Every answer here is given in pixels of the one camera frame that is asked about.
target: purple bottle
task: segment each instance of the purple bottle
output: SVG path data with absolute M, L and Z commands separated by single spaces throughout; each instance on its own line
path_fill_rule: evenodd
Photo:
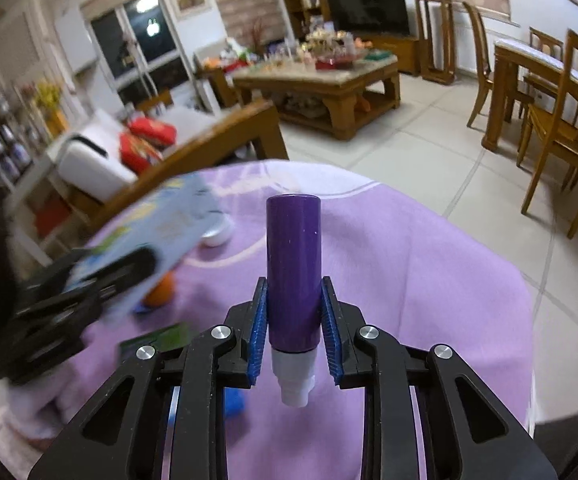
M 288 406 L 307 405 L 315 384 L 322 280 L 320 199 L 267 200 L 267 317 L 272 367 Z

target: tile floor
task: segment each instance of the tile floor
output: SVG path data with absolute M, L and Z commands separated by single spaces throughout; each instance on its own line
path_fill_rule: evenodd
M 394 187 L 520 269 L 535 298 L 538 416 L 558 418 L 578 411 L 578 234 L 566 238 L 578 186 L 560 193 L 566 165 L 550 160 L 530 216 L 521 215 L 539 143 L 532 142 L 523 168 L 517 168 L 516 113 L 505 125 L 499 152 L 484 150 L 486 116 L 476 119 L 474 129 L 466 126 L 476 90 L 476 82 L 464 76 L 445 87 L 402 75 L 401 107 L 350 142 L 294 124 L 282 125 L 283 136 L 291 160 L 333 164 Z

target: ceiling light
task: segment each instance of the ceiling light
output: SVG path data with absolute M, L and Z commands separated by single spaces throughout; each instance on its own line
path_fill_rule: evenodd
M 138 0 L 136 2 L 136 10 L 141 14 L 158 7 L 158 0 Z
M 149 25 L 147 25 L 147 35 L 153 38 L 156 34 L 160 32 L 160 25 L 156 20 L 149 20 Z

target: green card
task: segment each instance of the green card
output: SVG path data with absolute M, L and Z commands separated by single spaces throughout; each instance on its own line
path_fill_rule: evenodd
M 134 339 L 128 339 L 120 343 L 120 362 L 145 345 L 153 346 L 159 352 L 167 352 L 188 345 L 196 336 L 196 332 L 187 323 L 178 323 Z

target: glass door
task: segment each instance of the glass door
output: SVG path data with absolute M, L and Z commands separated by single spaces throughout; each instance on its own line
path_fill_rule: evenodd
M 122 102 L 138 104 L 189 80 L 160 0 L 131 0 L 91 22 Z

